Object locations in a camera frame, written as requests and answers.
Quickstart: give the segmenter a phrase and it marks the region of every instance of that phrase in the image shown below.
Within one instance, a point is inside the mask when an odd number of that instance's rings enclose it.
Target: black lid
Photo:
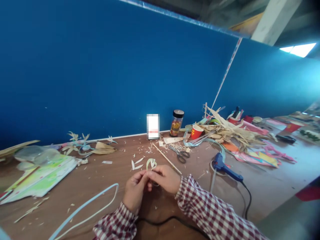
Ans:
[[[183,118],[184,116],[184,111],[176,109],[173,111],[173,116],[176,118]]]

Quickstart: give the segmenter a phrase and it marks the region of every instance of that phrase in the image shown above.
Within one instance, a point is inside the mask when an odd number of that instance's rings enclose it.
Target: scissors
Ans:
[[[181,162],[181,163],[186,163],[186,162],[187,162],[184,157],[186,157],[186,158],[189,158],[189,157],[190,157],[190,154],[187,153],[187,152],[185,152],[185,151],[181,151],[181,152],[180,152],[180,151],[174,149],[174,148],[171,147],[171,146],[169,146],[169,148],[171,148],[173,151],[175,151],[175,152],[177,153],[177,155],[178,155],[178,161]]]

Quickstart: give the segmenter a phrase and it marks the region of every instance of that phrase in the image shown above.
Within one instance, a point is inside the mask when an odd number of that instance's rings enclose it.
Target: blue glue gun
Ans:
[[[224,171],[234,180],[238,182],[243,181],[243,177],[241,175],[236,174],[234,171],[232,171],[230,168],[228,168],[224,164],[224,162],[222,161],[222,154],[220,152],[218,152],[217,155],[214,158],[212,158],[212,161],[210,164],[211,164],[211,167],[214,168],[216,171]]]

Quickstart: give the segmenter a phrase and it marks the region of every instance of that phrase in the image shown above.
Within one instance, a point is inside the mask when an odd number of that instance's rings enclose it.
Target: blue wall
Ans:
[[[160,130],[212,102],[237,38],[118,0],[0,3],[0,148]]]
[[[306,110],[320,96],[320,62],[243,39],[215,109],[226,117],[236,106],[245,115],[274,117]]]

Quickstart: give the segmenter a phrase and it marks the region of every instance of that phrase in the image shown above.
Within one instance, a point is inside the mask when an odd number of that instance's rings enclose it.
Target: person's right hand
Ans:
[[[155,167],[152,171],[147,172],[147,176],[167,192],[172,194],[178,193],[181,177],[168,165]]]

